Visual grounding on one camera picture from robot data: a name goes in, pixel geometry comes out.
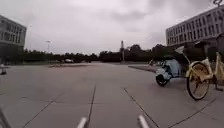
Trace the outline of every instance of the bicycle wheel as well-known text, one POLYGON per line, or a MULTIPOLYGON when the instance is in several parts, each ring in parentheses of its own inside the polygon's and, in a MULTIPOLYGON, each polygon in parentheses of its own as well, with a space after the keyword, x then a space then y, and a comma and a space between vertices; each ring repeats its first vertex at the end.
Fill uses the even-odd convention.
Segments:
MULTIPOLYGON (((209 75, 209 71, 206 66, 200 62, 195 63, 192 68, 200 75, 209 75)), ((203 82, 195 75, 194 72, 190 72, 190 77, 187 78, 187 91, 194 100, 203 99, 209 89, 209 80, 203 82)))

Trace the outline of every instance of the road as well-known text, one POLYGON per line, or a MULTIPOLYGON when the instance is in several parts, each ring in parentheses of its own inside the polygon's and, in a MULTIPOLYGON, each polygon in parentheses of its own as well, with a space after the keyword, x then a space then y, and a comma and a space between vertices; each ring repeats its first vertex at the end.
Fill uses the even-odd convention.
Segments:
POLYGON ((202 101, 185 80, 159 87, 154 74, 127 65, 93 63, 76 68, 15 66, 0 78, 0 105, 13 128, 223 128, 224 95, 210 88, 202 101))

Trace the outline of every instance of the curb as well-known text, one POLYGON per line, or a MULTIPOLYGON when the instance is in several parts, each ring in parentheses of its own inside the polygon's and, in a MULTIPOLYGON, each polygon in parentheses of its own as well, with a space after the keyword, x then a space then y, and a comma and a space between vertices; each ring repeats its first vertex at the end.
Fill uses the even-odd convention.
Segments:
POLYGON ((139 69, 139 70, 143 70, 143 71, 156 73, 156 69, 149 69, 149 68, 138 67, 138 66, 128 66, 128 67, 129 68, 134 68, 134 69, 139 69))

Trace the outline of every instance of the building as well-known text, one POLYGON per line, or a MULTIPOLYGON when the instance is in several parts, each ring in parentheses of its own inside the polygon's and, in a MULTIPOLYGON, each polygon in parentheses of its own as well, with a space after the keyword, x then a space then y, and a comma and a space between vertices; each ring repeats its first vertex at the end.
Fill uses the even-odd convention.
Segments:
POLYGON ((0 15, 0 61, 23 49, 26 30, 25 26, 0 15))
POLYGON ((167 46, 214 40, 224 32, 224 5, 199 14, 166 30, 167 46))

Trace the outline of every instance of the sky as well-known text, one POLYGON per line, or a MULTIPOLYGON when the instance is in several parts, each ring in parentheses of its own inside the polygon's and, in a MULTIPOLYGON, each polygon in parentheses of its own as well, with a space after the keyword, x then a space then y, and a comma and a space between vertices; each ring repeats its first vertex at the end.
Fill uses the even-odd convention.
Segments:
POLYGON ((0 0, 0 15, 27 27, 25 48, 99 53, 166 45, 165 29, 215 6, 212 0, 0 0))

